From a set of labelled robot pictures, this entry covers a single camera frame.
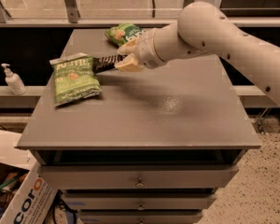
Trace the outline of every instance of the table top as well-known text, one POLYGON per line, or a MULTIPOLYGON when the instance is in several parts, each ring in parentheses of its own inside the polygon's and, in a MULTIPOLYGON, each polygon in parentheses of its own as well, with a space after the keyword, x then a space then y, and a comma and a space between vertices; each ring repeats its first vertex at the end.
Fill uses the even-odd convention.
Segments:
MULTIPOLYGON (((116 53, 104 29, 75 30, 63 56, 116 53)), ((103 93, 54 106, 50 79, 18 143, 22 149, 243 149, 260 141, 215 55, 154 70, 98 74, 103 93)))

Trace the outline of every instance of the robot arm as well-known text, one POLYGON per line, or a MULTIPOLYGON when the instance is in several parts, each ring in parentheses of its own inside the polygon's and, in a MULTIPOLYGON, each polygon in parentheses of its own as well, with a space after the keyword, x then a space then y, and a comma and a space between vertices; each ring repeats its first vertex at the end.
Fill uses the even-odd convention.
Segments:
POLYGON ((176 23, 149 30, 133 48, 148 68, 207 52, 226 60, 280 106, 280 48, 244 33, 208 3, 190 4, 176 23))

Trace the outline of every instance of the chip bag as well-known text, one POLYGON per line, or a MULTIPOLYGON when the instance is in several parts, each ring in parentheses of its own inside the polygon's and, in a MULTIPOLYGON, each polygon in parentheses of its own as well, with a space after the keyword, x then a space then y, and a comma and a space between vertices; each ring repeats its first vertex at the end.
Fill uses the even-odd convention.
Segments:
POLYGON ((102 92, 92 71, 93 57, 84 53, 50 61, 54 69, 55 106, 68 104, 102 92))
POLYGON ((117 27, 111 27, 105 31, 105 35, 119 47, 136 39, 144 32, 140 27, 132 23, 121 23, 117 27))

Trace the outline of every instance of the soap dispenser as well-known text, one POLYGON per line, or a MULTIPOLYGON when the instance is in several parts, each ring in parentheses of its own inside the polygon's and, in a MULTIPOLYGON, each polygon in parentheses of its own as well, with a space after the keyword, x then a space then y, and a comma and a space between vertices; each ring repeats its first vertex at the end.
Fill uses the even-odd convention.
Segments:
POLYGON ((6 73, 6 82, 8 86, 11 88, 12 92, 16 95, 24 94, 27 91, 27 88, 22 83, 21 78, 18 74, 13 73, 8 67, 10 65, 8 63, 2 63, 1 66, 4 68, 4 72, 6 73))

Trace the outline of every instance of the gray cabinet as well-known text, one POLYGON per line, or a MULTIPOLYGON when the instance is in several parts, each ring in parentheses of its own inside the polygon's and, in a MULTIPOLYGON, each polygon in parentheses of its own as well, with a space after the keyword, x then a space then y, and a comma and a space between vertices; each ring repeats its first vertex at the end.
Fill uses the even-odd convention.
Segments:
MULTIPOLYGON (((78 52, 116 50, 91 29, 75 30, 63 55, 78 52)), ((86 224, 196 223, 260 147, 216 56, 97 77, 102 95, 61 107, 52 78, 18 143, 86 224)))

